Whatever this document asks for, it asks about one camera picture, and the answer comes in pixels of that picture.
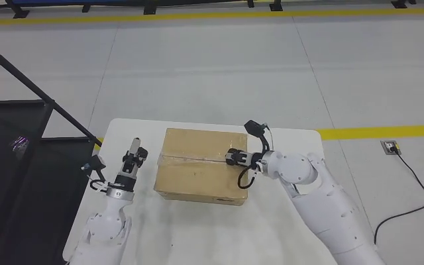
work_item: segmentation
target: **yellow line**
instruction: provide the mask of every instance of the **yellow line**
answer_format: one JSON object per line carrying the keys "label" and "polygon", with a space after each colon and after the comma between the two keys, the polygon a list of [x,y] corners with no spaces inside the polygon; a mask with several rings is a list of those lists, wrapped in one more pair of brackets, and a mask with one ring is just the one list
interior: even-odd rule
{"label": "yellow line", "polygon": [[403,138],[423,137],[424,125],[393,126],[393,127],[364,127],[343,129],[317,129],[322,140],[358,140],[367,138]]}
{"label": "yellow line", "polygon": [[283,12],[236,12],[236,13],[187,13],[163,15],[137,15],[114,17],[56,17],[46,19],[0,19],[0,25],[50,24],[50,23],[106,23],[167,21],[180,19],[245,19],[260,17],[345,17],[345,16],[387,16],[424,15],[424,9],[363,9],[327,11],[283,11]]}

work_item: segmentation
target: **cardboard box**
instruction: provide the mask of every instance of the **cardboard box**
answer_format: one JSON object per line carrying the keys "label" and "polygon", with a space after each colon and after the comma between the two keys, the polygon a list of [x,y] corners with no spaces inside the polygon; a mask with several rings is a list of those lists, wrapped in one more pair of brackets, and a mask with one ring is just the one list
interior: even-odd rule
{"label": "cardboard box", "polygon": [[225,163],[229,148],[247,150],[247,135],[168,128],[154,190],[165,199],[242,205],[247,199],[247,190],[237,186],[242,168]]}

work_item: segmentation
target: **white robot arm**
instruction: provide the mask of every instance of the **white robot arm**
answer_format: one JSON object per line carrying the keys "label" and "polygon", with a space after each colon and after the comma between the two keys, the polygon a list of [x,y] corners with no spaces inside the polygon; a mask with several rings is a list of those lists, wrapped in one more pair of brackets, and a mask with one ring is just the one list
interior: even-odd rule
{"label": "white robot arm", "polygon": [[[339,265],[384,265],[360,226],[359,208],[332,177],[324,159],[316,154],[282,154],[269,150],[264,138],[266,124],[249,121],[247,132],[262,141],[261,153],[247,153],[230,149],[227,164],[262,172],[264,176],[279,180],[295,208],[309,229],[325,244]],[[321,179],[321,185],[307,194],[300,194],[296,185],[312,185]]]}
{"label": "white robot arm", "polygon": [[69,263],[71,265],[118,265],[124,253],[131,230],[131,217],[125,217],[124,207],[133,203],[136,174],[147,158],[140,147],[140,139],[132,141],[123,157],[115,183],[107,183],[100,170],[105,167],[99,156],[93,156],[82,170],[95,170],[100,180],[91,180],[90,187],[105,192],[107,200],[103,212],[93,214],[84,227],[83,234]]}

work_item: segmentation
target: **floor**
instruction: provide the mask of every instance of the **floor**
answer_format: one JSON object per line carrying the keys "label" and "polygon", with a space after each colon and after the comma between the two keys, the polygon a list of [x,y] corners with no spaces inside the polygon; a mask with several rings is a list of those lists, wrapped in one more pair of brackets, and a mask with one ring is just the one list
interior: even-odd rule
{"label": "floor", "polygon": [[[0,27],[0,51],[99,137],[118,117],[295,129],[422,125],[423,24],[407,16],[16,25]],[[0,80],[0,99],[36,98],[4,70]],[[79,135],[59,115],[45,132]],[[423,176],[424,139],[396,140]],[[386,217],[422,205],[424,192],[380,139],[323,146],[370,238]],[[423,221],[424,211],[380,229],[388,265],[424,264]]]}

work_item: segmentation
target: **power cord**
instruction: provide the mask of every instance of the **power cord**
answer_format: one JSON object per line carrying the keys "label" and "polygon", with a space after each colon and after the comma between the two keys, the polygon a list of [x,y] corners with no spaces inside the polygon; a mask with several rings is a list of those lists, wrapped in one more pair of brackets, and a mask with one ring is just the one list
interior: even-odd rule
{"label": "power cord", "polygon": [[[405,162],[405,160],[403,160],[403,158],[400,156],[400,154],[399,154],[399,150],[396,148],[396,146],[393,146],[393,147],[391,147],[390,148],[390,151],[392,151],[392,152],[395,152],[395,154],[397,154],[397,156],[399,156],[399,158],[400,158],[400,160],[405,164],[405,166],[407,166],[408,168],[409,168],[409,170],[411,170],[411,172],[412,172],[412,174],[413,174],[413,176],[415,177],[415,179],[417,180],[417,182],[418,182],[418,184],[424,189],[424,185],[421,183],[421,181],[419,180],[419,178],[417,177],[417,174],[412,170],[412,168]],[[420,207],[420,208],[417,208],[417,209],[415,209],[415,210],[412,210],[412,211],[407,211],[406,213],[401,213],[401,214],[399,214],[399,215],[394,215],[394,216],[392,216],[392,217],[389,217],[389,218],[387,218],[387,219],[385,219],[385,220],[383,220],[380,224],[378,224],[378,226],[377,226],[377,228],[376,228],[376,232],[374,233],[374,244],[377,244],[377,233],[378,233],[378,229],[380,229],[380,227],[385,223],[385,222],[387,222],[387,221],[389,221],[389,220],[392,220],[392,219],[394,219],[394,218],[396,218],[396,217],[401,217],[401,216],[404,216],[404,215],[408,215],[408,214],[410,214],[410,213],[414,213],[414,212],[416,212],[416,211],[419,211],[419,210],[422,210],[422,209],[424,209],[424,206],[422,206],[422,207]]]}

